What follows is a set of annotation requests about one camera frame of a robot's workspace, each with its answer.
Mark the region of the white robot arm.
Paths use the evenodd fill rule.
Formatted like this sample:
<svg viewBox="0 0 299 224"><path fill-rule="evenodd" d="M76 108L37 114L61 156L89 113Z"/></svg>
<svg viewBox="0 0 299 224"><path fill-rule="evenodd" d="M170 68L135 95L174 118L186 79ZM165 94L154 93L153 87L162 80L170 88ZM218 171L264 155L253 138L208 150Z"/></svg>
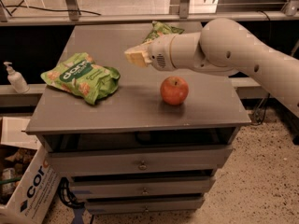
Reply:
<svg viewBox="0 0 299 224"><path fill-rule="evenodd" d="M268 47L236 21L215 19L199 32L161 35L124 54L129 63L159 71L241 72L299 117L299 60Z"/></svg>

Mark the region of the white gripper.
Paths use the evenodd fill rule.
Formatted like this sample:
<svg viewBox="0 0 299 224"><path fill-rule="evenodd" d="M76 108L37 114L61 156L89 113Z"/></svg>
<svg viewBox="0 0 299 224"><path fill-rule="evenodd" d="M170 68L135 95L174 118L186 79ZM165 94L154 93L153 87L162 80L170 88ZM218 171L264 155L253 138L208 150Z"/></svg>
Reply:
<svg viewBox="0 0 299 224"><path fill-rule="evenodd" d="M171 61L171 42L174 37L174 35L162 35L142 43L142 46L126 50L124 55L129 63L139 67L152 65L158 71L173 71L175 66Z"/></svg>

